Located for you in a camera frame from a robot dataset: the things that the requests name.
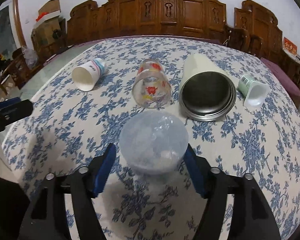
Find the clear plastic bowl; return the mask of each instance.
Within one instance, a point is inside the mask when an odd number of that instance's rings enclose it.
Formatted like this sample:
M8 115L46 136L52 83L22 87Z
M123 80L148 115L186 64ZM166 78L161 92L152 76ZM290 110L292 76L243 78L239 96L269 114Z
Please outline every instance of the clear plastic bowl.
M176 116L144 111L124 125L119 148L135 173L160 175L179 167L188 141L188 132Z

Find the glass with red print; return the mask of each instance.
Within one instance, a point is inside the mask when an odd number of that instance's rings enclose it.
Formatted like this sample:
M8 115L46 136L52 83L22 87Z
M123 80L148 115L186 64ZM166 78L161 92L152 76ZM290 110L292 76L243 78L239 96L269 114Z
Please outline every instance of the glass with red print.
M141 63L132 95L139 105L147 108L158 108L170 101L171 86L159 61L146 59Z

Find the floor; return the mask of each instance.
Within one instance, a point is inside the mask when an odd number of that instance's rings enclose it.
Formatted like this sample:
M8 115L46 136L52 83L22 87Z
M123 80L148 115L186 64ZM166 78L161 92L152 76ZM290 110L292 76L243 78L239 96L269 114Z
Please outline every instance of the floor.
M80 47L73 47L64 53L58 55L55 59L51 60L43 69L30 79L23 88L21 88L19 97L21 100L31 99L35 93L50 79L55 73L63 68L69 61L76 56L90 48L93 44L89 43ZM6 127L6 130L0 133L0 177L16 182L16 179L6 161L1 144L11 125Z

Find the table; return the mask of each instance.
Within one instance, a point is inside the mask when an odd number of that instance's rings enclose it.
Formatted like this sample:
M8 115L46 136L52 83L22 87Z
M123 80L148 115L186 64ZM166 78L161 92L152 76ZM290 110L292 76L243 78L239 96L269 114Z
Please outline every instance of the table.
M243 106L237 92L233 109L218 122L196 122L179 113L178 84L183 61L191 53L207 55L235 85L243 74L268 83L271 92L259 109ZM108 72L95 89L74 86L71 71L100 57ZM108 143L118 144L120 130L143 108L131 89L139 64L156 58L164 66L172 97L164 111L178 116L197 155L211 166L237 176L254 175L265 194L283 239L300 223L300 117L274 75L256 57L223 46L181 38L109 39L69 62L34 96L31 117L17 122L4 142L4 152L20 185L33 197L48 172L68 174L99 156ZM104 192L93 200L109 239L192 239L206 200L195 193L184 164L169 185L156 187L135 178L121 153ZM77 231L71 199L67 217L73 239ZM228 197L220 239L226 239L233 198Z

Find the purple cushion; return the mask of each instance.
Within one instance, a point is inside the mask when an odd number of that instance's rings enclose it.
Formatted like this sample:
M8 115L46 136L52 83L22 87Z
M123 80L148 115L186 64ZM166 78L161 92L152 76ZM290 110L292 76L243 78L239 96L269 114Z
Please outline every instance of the purple cushion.
M268 69L274 74L274 76L279 80L284 89L288 92L289 95L300 96L300 89L296 84L287 76L287 74L275 63L261 58L263 64L265 64Z

